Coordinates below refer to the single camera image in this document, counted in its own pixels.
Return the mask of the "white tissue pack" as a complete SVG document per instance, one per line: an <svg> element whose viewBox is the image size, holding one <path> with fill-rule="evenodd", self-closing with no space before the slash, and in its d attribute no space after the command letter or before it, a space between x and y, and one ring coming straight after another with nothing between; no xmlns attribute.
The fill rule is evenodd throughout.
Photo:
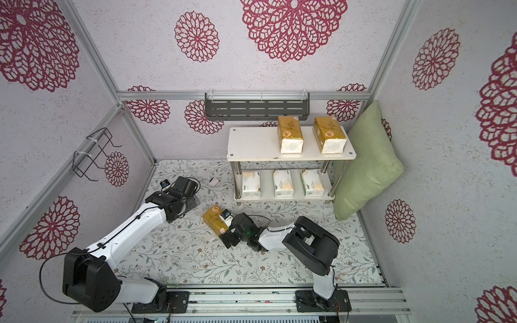
<svg viewBox="0 0 517 323"><path fill-rule="evenodd" d="M300 178L305 196L324 195L324 186L318 170L302 170Z"/></svg>
<svg viewBox="0 0 517 323"><path fill-rule="evenodd" d="M243 171L242 172L242 198L258 199L261 197L261 179L260 172Z"/></svg>
<svg viewBox="0 0 517 323"><path fill-rule="evenodd" d="M289 170L274 170L272 176L275 196L287 197L294 195L294 185Z"/></svg>

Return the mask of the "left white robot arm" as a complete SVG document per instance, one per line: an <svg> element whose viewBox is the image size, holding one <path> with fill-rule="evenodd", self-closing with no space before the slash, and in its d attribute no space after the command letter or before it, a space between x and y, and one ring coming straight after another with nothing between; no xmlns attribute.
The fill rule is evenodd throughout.
<svg viewBox="0 0 517 323"><path fill-rule="evenodd" d="M151 231L172 223L195 208L200 182L179 176L163 180L138 210L116 229L85 249L74 248L64 259L63 293L94 312L112 304L133 304L138 313L167 311L167 286L151 278L129 279L115 271L122 259Z"/></svg>

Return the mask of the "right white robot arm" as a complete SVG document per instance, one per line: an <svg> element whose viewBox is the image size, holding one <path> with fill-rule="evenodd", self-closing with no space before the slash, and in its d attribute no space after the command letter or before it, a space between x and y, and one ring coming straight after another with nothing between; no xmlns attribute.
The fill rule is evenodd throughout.
<svg viewBox="0 0 517 323"><path fill-rule="evenodd" d="M339 240L305 216L286 226L258 227L250 215L240 213L222 234L226 248L246 243L256 252L290 251L313 274L313 295L328 301L336 290L335 259Z"/></svg>

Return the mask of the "white two-tier shelf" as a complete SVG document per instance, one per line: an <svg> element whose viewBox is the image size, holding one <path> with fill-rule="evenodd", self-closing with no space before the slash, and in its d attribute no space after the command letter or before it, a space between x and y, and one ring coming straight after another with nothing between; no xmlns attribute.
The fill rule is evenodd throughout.
<svg viewBox="0 0 517 323"><path fill-rule="evenodd" d="M302 128L304 147L301 154L281 154L278 131L275 127L233 127L230 129L227 149L227 161L232 168L234 180L234 200L243 202L276 202L276 201L324 201L335 198L337 185L341 181L337 177L331 181L328 173L329 164L333 161L355 160L357 153L347 141L342 153L322 154L317 144L313 128ZM323 184L323 196L306 196L303 191L301 171L315 169ZM242 196L242 173L260 172L261 195L258 197ZM289 170L292 175L294 194L292 196L276 196L273 171Z"/></svg>

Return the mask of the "green pillow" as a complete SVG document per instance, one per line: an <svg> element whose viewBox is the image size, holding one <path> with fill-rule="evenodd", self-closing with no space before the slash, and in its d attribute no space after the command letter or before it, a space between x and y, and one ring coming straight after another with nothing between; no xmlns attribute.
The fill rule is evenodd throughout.
<svg viewBox="0 0 517 323"><path fill-rule="evenodd" d="M404 172L382 125L377 101L363 112L349 132L357 157L335 161L333 176L339 181L333 202L337 220L344 221L381 194Z"/></svg>

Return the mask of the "metal base rail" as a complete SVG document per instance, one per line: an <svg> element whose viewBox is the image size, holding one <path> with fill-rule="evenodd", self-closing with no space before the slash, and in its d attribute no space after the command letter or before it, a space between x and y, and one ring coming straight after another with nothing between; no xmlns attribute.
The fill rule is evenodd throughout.
<svg viewBox="0 0 517 323"><path fill-rule="evenodd" d="M349 299L326 312L300 312L301 287L188 287L178 310L134 314L116 304L95 313L77 306L70 322L415 322L403 292L395 287L342 287Z"/></svg>

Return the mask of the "grey wall-mounted rack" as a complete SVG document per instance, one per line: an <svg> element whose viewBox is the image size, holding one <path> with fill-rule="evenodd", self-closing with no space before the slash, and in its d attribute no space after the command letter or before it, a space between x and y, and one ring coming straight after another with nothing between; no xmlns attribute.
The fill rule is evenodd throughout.
<svg viewBox="0 0 517 323"><path fill-rule="evenodd" d="M305 121L310 114L310 94L303 92L292 98L229 98L205 93L205 116L209 121L276 121L278 117L298 117Z"/></svg>

